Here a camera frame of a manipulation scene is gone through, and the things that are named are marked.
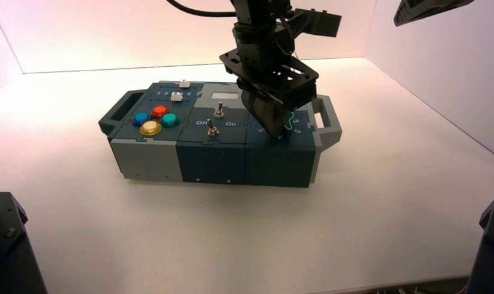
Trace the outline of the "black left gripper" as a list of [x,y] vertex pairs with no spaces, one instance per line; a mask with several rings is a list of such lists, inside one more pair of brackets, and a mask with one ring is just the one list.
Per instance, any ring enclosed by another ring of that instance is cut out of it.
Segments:
[[228,73],[241,80],[242,87],[254,88],[270,97],[242,91],[241,101],[272,136],[291,129],[291,111],[317,98],[319,74],[294,56],[286,56],[281,62],[261,71],[243,64],[237,49],[220,55],[219,59]]

